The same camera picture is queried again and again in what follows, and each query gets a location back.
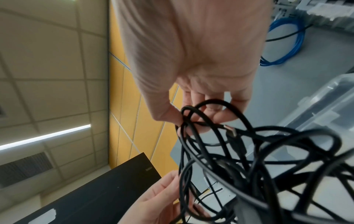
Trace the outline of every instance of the black cord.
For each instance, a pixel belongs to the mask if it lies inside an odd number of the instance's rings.
[[[246,129],[242,130],[226,125],[214,124],[210,118],[199,110],[200,107],[207,104],[225,106],[240,119]],[[255,212],[246,212],[243,214],[255,214],[259,216],[262,214],[262,216],[267,216],[266,220],[269,220],[272,223],[303,223],[304,220],[306,220],[306,223],[308,224],[323,223],[323,219],[306,214],[307,208],[310,204],[322,209],[336,221],[347,222],[339,215],[312,200],[312,196],[320,181],[323,177],[330,176],[332,178],[337,178],[343,184],[344,188],[348,191],[354,201],[354,190],[348,184],[349,180],[354,179],[354,168],[345,163],[347,158],[354,155],[354,149],[341,155],[336,155],[342,144],[338,134],[328,129],[297,131],[291,128],[278,126],[254,128],[235,106],[217,99],[207,100],[195,107],[186,106],[181,110],[182,114],[185,114],[185,112],[187,112],[188,115],[183,117],[184,122],[181,125],[181,133],[184,133],[184,130],[188,127],[193,133],[193,138],[188,135],[179,136],[179,140],[182,144],[181,158],[186,156],[188,162],[185,164],[183,159],[181,159],[180,162],[179,193],[181,214],[176,217],[171,224],[177,223],[180,220],[182,220],[182,223],[186,223],[191,217],[210,223],[215,223],[219,219],[224,219],[222,222],[223,224],[237,223],[235,219],[238,218],[238,216],[235,210],[242,210],[245,206],[248,210],[254,209]],[[199,115],[204,122],[192,122],[190,119],[194,113]],[[219,142],[205,144],[195,127],[196,124],[210,127]],[[226,130],[227,141],[224,140],[221,135],[219,131],[220,129]],[[277,133],[271,136],[259,134],[264,131],[276,131]],[[331,137],[333,141],[330,149],[325,150],[316,145],[311,140],[311,137],[315,136]],[[241,137],[252,139],[254,143],[254,160],[247,160],[247,151]],[[237,153],[239,159],[231,157],[228,145]],[[210,150],[207,149],[207,146],[221,147],[223,155],[211,153]],[[266,158],[272,152],[282,146],[294,146],[300,148],[301,150],[307,151],[308,155],[300,160],[266,161]],[[323,161],[324,164],[316,171],[298,173],[298,171],[308,166],[310,163],[317,161]],[[203,174],[205,175],[207,183],[212,191],[203,198],[199,198],[191,184],[192,165],[194,163],[197,163],[203,169]],[[294,166],[277,177],[272,178],[266,165]],[[223,188],[227,188],[236,196],[225,205],[222,205],[216,194],[221,189],[214,190],[208,177],[219,182],[223,185]],[[297,192],[294,193],[292,188],[303,183],[307,183],[304,192],[302,194]],[[204,217],[196,208],[194,208],[194,210],[197,214],[190,210],[188,207],[189,191],[192,192],[193,196],[196,198],[195,201],[198,204],[201,204],[206,210],[214,214],[212,217]],[[294,211],[283,209],[280,206],[277,194],[282,191],[289,191],[299,197],[299,201],[295,206]],[[221,209],[219,211],[210,208],[203,202],[203,199],[210,195],[214,195],[217,203],[220,205]],[[186,215],[190,216],[187,221],[185,220]],[[248,219],[250,219],[250,217],[243,215],[242,220],[244,223],[248,223],[245,222],[245,220],[247,221]]]
[[[301,32],[303,32],[303,31],[307,30],[308,28],[310,28],[310,27],[312,27],[312,26],[313,26],[313,24],[310,24],[310,25],[305,26],[304,28],[302,28],[302,29],[300,29],[300,30],[298,30],[298,31],[296,31],[296,32],[293,32],[293,33],[291,33],[291,34],[288,34],[288,35],[285,35],[285,36],[282,36],[282,37],[273,38],[273,39],[268,39],[268,40],[266,40],[266,42],[278,41],[278,40],[281,40],[281,39],[285,39],[285,38],[294,36],[294,35],[296,35],[296,34],[298,34],[298,33],[301,33]]]

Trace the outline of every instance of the hand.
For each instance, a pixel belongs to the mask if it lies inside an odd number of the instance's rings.
[[[151,186],[129,208],[118,224],[168,224],[180,214],[180,204],[173,203],[179,197],[178,171],[172,171]],[[189,207],[192,209],[194,198],[190,194]],[[194,204],[198,211],[209,216],[203,208]]]
[[[271,0],[113,0],[132,73],[155,120],[181,125],[169,102],[176,82],[183,106],[224,99],[245,110],[270,23]],[[215,123],[236,119],[201,108]]]

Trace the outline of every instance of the ceiling light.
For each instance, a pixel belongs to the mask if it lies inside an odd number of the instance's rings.
[[[44,139],[47,139],[47,138],[52,138],[52,137],[55,137],[55,136],[71,133],[71,132],[74,132],[74,131],[80,131],[82,129],[86,129],[86,128],[90,128],[90,127],[91,127],[91,124],[88,124],[88,125],[84,125],[84,126],[80,126],[80,127],[64,130],[64,131],[58,131],[58,132],[51,133],[51,134],[48,134],[48,135],[42,135],[42,136],[38,136],[38,137],[35,137],[35,138],[29,138],[29,139],[18,141],[18,142],[13,142],[13,143],[5,144],[5,145],[0,145],[0,151],[4,150],[4,149],[9,149],[9,148],[13,148],[13,147],[16,147],[16,146],[20,146],[20,145],[25,145],[25,144],[32,143],[32,142],[37,142],[37,141],[44,140]]]

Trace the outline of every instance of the ceiling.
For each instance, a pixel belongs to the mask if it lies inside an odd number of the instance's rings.
[[[108,163],[107,2],[0,1],[0,165],[45,152],[53,169],[0,188],[0,211]]]

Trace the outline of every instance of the yellow wall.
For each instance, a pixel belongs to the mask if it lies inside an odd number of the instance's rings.
[[[173,124],[155,121],[135,85],[126,59],[118,23],[110,3],[110,167],[144,152],[161,176],[178,165],[170,157],[177,141]],[[170,101],[178,108],[182,91],[170,89]]]

